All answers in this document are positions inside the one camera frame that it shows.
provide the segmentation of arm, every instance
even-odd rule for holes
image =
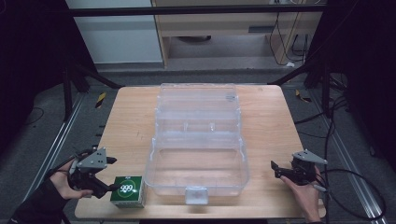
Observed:
[[[68,170],[70,164],[71,161],[61,170]],[[91,190],[71,189],[67,182],[67,174],[55,172],[15,210],[8,224],[61,223],[61,214],[67,202],[90,194]]]
[[[280,179],[293,191],[297,203],[303,210],[306,223],[321,223],[318,212],[318,190],[313,185],[298,186],[285,176]]]

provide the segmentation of wooden tabletop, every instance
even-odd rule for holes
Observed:
[[[144,218],[277,218],[301,217],[288,187],[277,178],[270,161],[290,168],[291,154],[303,150],[282,90],[278,86],[237,85],[242,135],[250,180],[238,197],[209,197],[208,205],[186,205],[184,196],[158,196],[148,188],[145,208],[118,208],[103,198],[80,199],[76,217]],[[96,176],[112,184],[115,176],[143,175],[154,136],[154,108],[160,87],[119,90],[99,147],[118,161]],[[325,215],[322,201],[320,214]]]

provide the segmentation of clear plastic container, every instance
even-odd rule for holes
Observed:
[[[239,195],[249,180],[240,118],[233,84],[162,85],[146,184],[187,204]]]

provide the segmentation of gray floor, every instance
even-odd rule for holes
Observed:
[[[189,39],[174,38],[168,66],[164,68],[136,69],[130,72],[103,71],[102,75],[120,84],[158,85],[163,82],[233,82],[233,83],[266,83],[286,75],[293,68],[276,64],[272,52],[264,36],[212,36],[210,41],[199,42]],[[310,91],[302,87],[304,76],[299,76],[283,86],[283,92],[294,120],[307,118],[318,113],[315,103],[307,103],[296,97],[299,89],[307,97],[315,99],[320,87]],[[89,93],[76,93],[74,99],[82,95],[82,104],[67,137],[64,139],[55,164],[70,156],[76,149],[91,147],[100,141],[102,125],[106,124],[108,114],[116,97],[117,91],[111,90],[89,78],[92,87]],[[101,108],[94,108],[101,92],[106,92],[106,99]],[[332,91],[332,98],[341,95]],[[8,153],[1,158],[0,163],[0,223],[12,214],[12,211],[23,200],[29,187],[35,180],[35,174],[48,154],[57,133],[63,125],[64,117],[62,86],[41,92],[35,99],[35,109],[27,120],[19,136],[12,142]],[[368,177],[380,189],[387,200],[388,213],[386,221],[396,223],[396,175],[389,168],[386,160],[371,157],[369,146],[361,134],[347,107],[335,112],[335,127],[351,160],[361,174]],[[296,125],[305,148],[323,157],[327,133],[326,119],[319,118]],[[329,168],[345,166],[342,154],[339,152],[337,139],[329,144]],[[347,175],[330,175],[331,188],[342,203],[365,214],[361,198],[356,195],[356,188],[351,185]],[[64,209],[73,223],[98,223],[98,220],[79,220],[74,216],[76,201],[70,202]],[[330,202],[331,223],[369,223],[344,212],[334,202]],[[301,223],[298,220],[277,219],[270,223]]]

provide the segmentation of human hand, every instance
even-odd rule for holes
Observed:
[[[73,160],[59,168],[58,172],[55,172],[49,179],[58,190],[59,194],[66,200],[69,199],[80,199],[84,196],[93,194],[90,189],[74,190],[71,189],[67,181],[67,172],[72,164]]]
[[[293,191],[294,198],[297,203],[303,209],[305,221],[308,222],[319,222],[320,216],[318,211],[318,190],[313,185],[317,184],[312,182],[311,184],[299,186],[292,182],[285,176],[281,176],[280,179]]]

